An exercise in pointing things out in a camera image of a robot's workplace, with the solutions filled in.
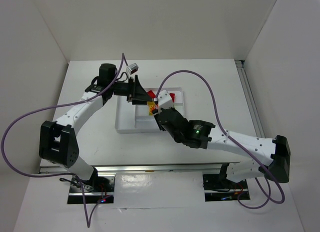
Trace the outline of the yellow lego brick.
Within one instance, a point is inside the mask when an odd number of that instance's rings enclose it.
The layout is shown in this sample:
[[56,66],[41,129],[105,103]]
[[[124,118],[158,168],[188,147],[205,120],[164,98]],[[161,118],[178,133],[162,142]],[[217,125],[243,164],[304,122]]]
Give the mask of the yellow lego brick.
[[150,116],[153,115],[153,110],[157,110],[158,109],[158,104],[155,103],[154,101],[147,101],[147,105],[148,105],[148,114]]

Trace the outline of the red lego brick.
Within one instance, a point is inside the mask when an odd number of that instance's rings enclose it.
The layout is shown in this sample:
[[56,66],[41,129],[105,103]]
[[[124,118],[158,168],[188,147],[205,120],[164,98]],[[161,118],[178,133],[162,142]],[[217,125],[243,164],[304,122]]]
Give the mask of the red lego brick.
[[147,91],[147,94],[148,94],[152,99],[156,97],[156,94],[155,94],[152,90]]
[[172,99],[172,102],[174,103],[175,102],[175,93],[170,93],[169,95]]

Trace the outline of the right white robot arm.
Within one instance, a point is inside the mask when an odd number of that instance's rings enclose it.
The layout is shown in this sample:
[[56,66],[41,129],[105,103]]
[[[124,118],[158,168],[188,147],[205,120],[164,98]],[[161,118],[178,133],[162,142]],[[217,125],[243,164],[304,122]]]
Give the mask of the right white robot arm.
[[222,132],[210,122],[187,120],[175,108],[154,109],[152,114],[160,130],[167,131],[176,143],[194,149],[222,150],[249,158],[248,161],[223,164],[220,180],[234,183],[256,177],[279,183],[290,180],[291,151],[284,136],[269,139]]

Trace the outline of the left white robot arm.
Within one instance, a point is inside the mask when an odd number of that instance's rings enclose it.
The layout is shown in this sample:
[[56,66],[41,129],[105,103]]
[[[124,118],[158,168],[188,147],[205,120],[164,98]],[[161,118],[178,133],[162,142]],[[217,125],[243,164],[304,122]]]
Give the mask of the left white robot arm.
[[126,81],[118,78],[119,69],[114,64],[104,63],[99,75],[85,89],[80,103],[72,106],[55,121],[45,121],[40,128],[39,156],[56,164],[67,172],[76,175],[91,189],[106,187],[109,181],[98,175],[92,165],[80,157],[77,134],[88,119],[113,96],[124,96],[134,105],[145,105],[151,97],[142,87],[135,74],[139,67],[136,63],[126,67]]

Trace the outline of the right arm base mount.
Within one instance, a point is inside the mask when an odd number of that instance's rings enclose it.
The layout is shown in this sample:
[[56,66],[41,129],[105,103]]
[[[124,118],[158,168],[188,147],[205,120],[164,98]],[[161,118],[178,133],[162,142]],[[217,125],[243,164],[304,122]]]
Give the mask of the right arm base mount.
[[250,200],[249,188],[246,180],[232,182],[221,173],[226,171],[228,163],[204,163],[200,164],[202,170],[202,186],[206,202]]

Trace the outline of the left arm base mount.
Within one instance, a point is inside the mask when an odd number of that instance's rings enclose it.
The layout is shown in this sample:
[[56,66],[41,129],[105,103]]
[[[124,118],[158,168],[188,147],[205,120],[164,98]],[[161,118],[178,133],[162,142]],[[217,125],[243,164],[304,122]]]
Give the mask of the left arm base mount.
[[[112,204],[114,202],[116,176],[107,174],[103,177],[106,179],[106,183],[100,184],[95,188],[83,185],[87,204],[95,204],[99,199],[104,204]],[[69,185],[67,204],[83,204],[82,190],[76,178],[73,176],[71,179],[60,178],[59,180]]]

